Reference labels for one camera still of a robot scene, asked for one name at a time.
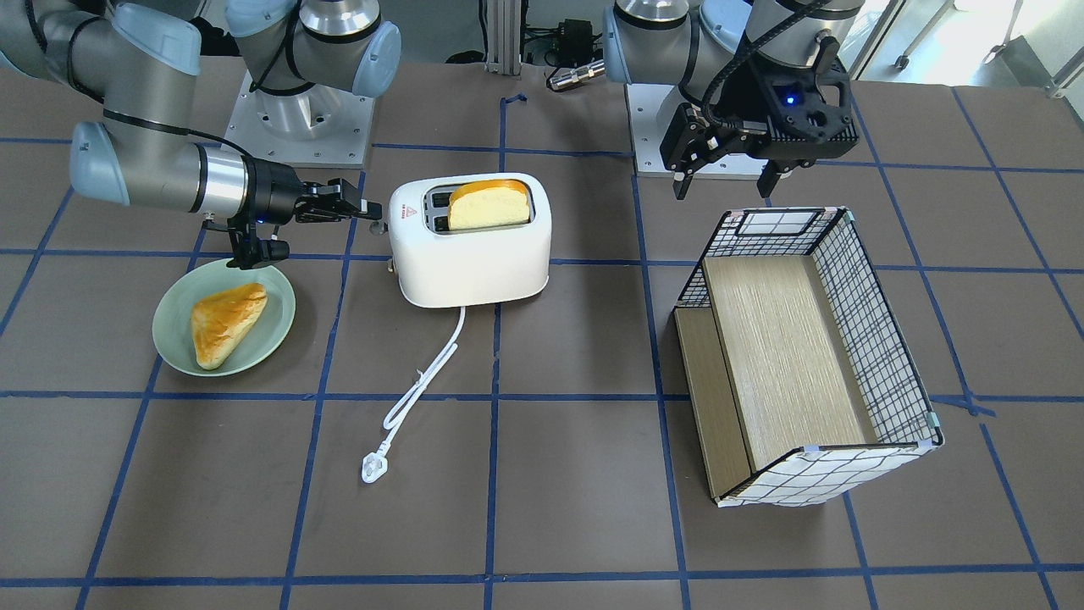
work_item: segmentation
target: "bread slice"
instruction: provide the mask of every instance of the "bread slice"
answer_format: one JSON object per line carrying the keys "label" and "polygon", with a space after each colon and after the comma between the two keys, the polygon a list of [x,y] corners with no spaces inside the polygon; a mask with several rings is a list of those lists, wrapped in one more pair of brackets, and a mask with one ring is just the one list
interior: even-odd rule
{"label": "bread slice", "polygon": [[268,291],[253,282],[206,296],[192,308],[192,341],[196,363],[204,371],[215,371],[248,335],[263,308]]}
{"label": "bread slice", "polygon": [[519,180],[479,180],[449,197],[448,230],[522,224],[531,217],[527,184]]}

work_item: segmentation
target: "plate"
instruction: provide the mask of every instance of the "plate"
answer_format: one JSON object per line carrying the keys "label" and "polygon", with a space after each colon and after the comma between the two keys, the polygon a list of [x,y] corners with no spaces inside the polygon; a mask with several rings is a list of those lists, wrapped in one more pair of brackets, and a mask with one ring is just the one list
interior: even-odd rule
{"label": "plate", "polygon": [[[154,312],[151,333],[162,360],[175,369],[196,377],[223,377],[249,369],[270,356],[286,339],[294,324],[297,301],[294,287],[282,271],[274,267],[242,270],[227,267],[227,259],[208,262],[185,273],[170,286]],[[237,349],[215,371],[204,371],[196,364],[192,342],[192,307],[201,298],[259,282],[268,293],[268,301],[256,325]]]}

